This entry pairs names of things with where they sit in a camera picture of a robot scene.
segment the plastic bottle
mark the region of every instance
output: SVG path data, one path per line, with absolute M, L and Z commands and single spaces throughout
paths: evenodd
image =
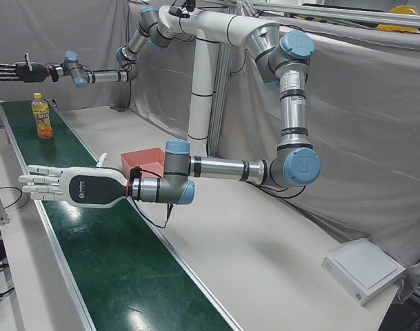
M 37 134 L 42 139 L 53 137 L 53 129 L 50 125 L 49 105 L 46 100 L 42 99 L 41 93 L 34 93 L 32 101 L 33 115 L 37 122 Z

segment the blue joint cap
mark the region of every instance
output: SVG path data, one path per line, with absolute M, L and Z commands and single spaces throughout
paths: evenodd
M 71 51 L 71 50 L 68 50 L 64 54 L 64 61 L 70 62 L 70 63 L 76 63 L 76 62 L 78 62 L 78 54 Z
M 278 89 L 280 86 L 279 81 L 270 81 L 268 83 L 265 83 L 265 87 L 268 91 L 273 91 Z
M 155 49 L 157 49 L 157 50 L 161 50 L 161 51 L 163 51 L 163 50 L 166 50 L 166 47 L 161 47 L 161 46 L 158 46 L 158 45 L 156 45 L 155 43 L 153 43 L 150 39 L 148 39 L 148 43 L 153 47 L 153 48 L 155 48 Z
M 194 199 L 194 181 L 188 181 L 187 187 L 183 191 L 178 205 L 189 205 Z
M 314 42 L 304 32 L 298 30 L 289 31 L 280 38 L 281 49 L 296 59 L 309 59 L 314 52 Z
M 83 77 L 75 77 L 73 83 L 77 88 L 84 88 L 88 85 L 87 80 Z
M 166 144 L 166 152 L 170 154 L 189 155 L 190 143 L 182 139 L 170 139 Z
M 141 9 L 139 14 L 143 14 L 144 12 L 158 12 L 158 11 L 159 11 L 159 8 L 156 6 L 146 6 Z
M 320 169 L 320 158 L 314 150 L 306 147 L 297 148 L 286 157 L 283 177 L 292 186 L 305 186 L 317 179 Z

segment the bottle label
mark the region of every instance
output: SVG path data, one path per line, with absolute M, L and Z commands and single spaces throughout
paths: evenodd
M 35 115 L 38 130 L 44 130 L 50 127 L 49 106 L 47 103 L 38 107 L 33 107 L 33 113 Z

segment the red container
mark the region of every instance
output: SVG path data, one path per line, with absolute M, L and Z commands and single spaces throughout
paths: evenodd
M 130 169 L 139 166 L 144 170 L 152 171 L 162 177 L 165 158 L 165 152 L 158 147 L 123 153 L 121 154 L 122 171 L 128 178 L 130 176 Z M 144 177 L 157 176 L 148 172 L 142 172 L 142 178 Z

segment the gray curtain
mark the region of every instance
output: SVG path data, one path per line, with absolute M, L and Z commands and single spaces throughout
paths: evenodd
M 312 32 L 310 140 L 319 179 L 291 206 L 340 241 L 370 237 L 404 266 L 420 260 L 420 35 L 277 19 Z M 186 137 L 194 43 L 163 53 L 144 46 L 134 84 L 136 113 Z M 231 71 L 245 52 L 234 50 Z M 229 80 L 218 155 L 273 159 L 279 142 L 277 91 L 253 61 Z M 290 189 L 288 194 L 297 193 Z
M 116 50 L 125 44 L 128 4 L 124 0 L 0 0 L 0 63 L 61 63 L 64 53 L 78 53 L 92 70 L 117 69 Z M 62 110 L 104 105 L 126 106 L 128 84 L 103 83 L 76 88 L 70 77 L 58 83 L 0 82 L 0 99 L 33 99 L 41 92 Z

